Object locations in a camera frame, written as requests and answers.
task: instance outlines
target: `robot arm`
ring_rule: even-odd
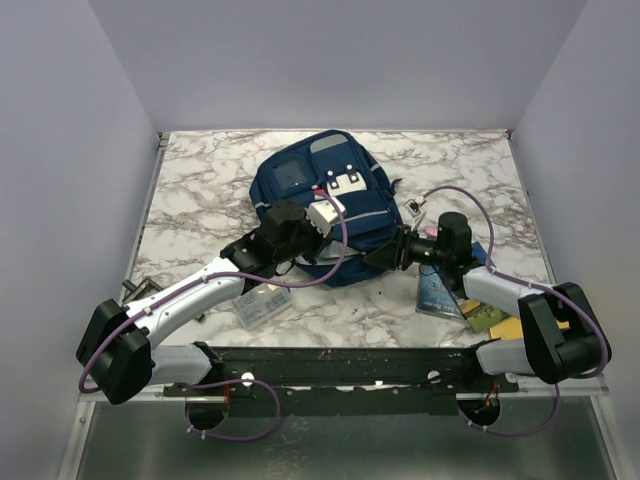
[[[607,362],[611,360],[609,343],[578,285],[535,284],[532,288],[531,282],[496,273],[493,266],[487,268],[472,256],[471,229],[460,213],[440,216],[436,239],[420,238],[403,226],[391,242],[365,257],[365,263],[389,270],[404,270],[413,262],[437,267],[449,290],[458,296],[520,318],[523,339],[500,340],[477,348],[480,367],[488,375],[535,375],[549,384],[578,378],[600,364],[602,344],[598,336],[606,345]],[[591,321],[558,297],[568,299]],[[568,322],[569,328],[561,331],[559,321]]]
[[[344,211],[339,202],[337,206]],[[336,220],[334,209],[326,200],[311,204],[307,211],[292,202],[279,202],[267,212],[256,231],[227,246],[219,258],[199,272],[124,307],[114,300],[99,305],[80,343],[77,359],[85,369],[93,362],[89,368],[91,377],[112,404],[127,401],[147,385],[191,385],[224,378],[223,360],[206,344],[170,347],[161,345],[162,341],[198,314],[258,283],[241,278],[243,275],[269,278],[280,263],[298,256],[313,262],[330,242]],[[522,319],[524,341],[496,341],[471,347],[476,361],[466,373],[534,374],[548,383],[557,383],[598,364],[598,341],[577,315],[538,290],[492,275],[472,257],[471,230],[461,214],[443,214],[436,239],[420,238],[409,227],[401,226],[387,245],[365,256],[365,262],[388,270],[404,270],[412,262],[436,266],[452,291]],[[238,276],[216,276],[232,272]],[[554,288],[561,289],[595,318],[577,285]],[[569,331],[561,332],[556,319],[569,321]],[[121,331],[103,348],[105,339],[117,329]]]
[[[228,245],[207,266],[177,284],[128,305],[107,300],[94,311],[76,352],[112,404],[129,400],[152,384],[200,382],[222,362],[204,343],[162,346],[162,341],[190,319],[218,303],[249,291],[285,261],[309,262],[331,241],[338,221],[336,199],[312,203],[307,210],[282,200],[260,227]]]

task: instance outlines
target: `white plastic casing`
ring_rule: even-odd
[[[366,190],[367,184],[357,171],[348,169],[347,173],[337,177],[327,175],[327,193],[332,197],[344,195],[345,193]]]
[[[500,340],[482,345],[476,352],[482,371],[487,375],[517,373],[533,375],[527,360],[524,340]]]
[[[520,318],[518,299],[540,293],[540,290],[520,286],[491,275],[485,267],[474,268],[463,277],[463,281],[464,293],[468,298],[492,305],[518,318]]]
[[[151,352],[155,363],[149,385],[196,384],[211,370],[211,362],[195,345],[160,345]]]
[[[136,313],[145,311],[147,315],[136,321],[136,326],[140,329],[147,328],[149,333],[147,338],[151,343],[151,349],[156,348],[171,333],[202,312],[206,312],[217,304],[230,300],[242,294],[244,279],[238,277],[222,277],[207,283],[200,283],[197,286],[183,292],[181,295],[168,301],[166,304],[150,310],[150,306],[163,297],[171,294],[183,285],[194,280],[201,279],[212,273],[237,272],[238,267],[227,259],[215,258],[211,263],[200,271],[190,275],[171,287],[156,293],[151,297],[143,298],[128,304],[129,317]]]
[[[340,203],[340,200],[335,197],[332,197],[332,200],[336,203],[342,215],[345,215],[347,210]],[[307,217],[325,237],[331,232],[331,227],[340,221],[338,214],[327,200],[320,200],[309,205]]]

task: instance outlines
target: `book cover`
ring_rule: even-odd
[[[487,253],[478,242],[472,245],[473,256],[480,262]],[[487,330],[509,318],[509,314],[477,300],[461,298],[447,290],[437,269],[420,267],[416,311],[445,318],[466,319],[474,332]]]
[[[444,318],[464,319],[456,298],[433,267],[420,266],[416,312]]]

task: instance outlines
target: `clear plastic case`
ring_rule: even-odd
[[[273,285],[258,285],[233,300],[240,323],[247,330],[257,327],[291,305],[289,290]]]

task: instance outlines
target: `book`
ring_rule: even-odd
[[[472,245],[472,254],[481,263],[487,259],[486,252],[478,242]],[[476,333],[488,330],[510,317],[499,308],[461,298],[449,291],[437,268],[429,266],[420,267],[416,311],[443,318],[464,319]]]
[[[569,322],[557,322],[560,330],[569,328]],[[510,317],[494,325],[489,329],[489,338],[492,340],[516,340],[524,338],[522,323],[519,318]]]

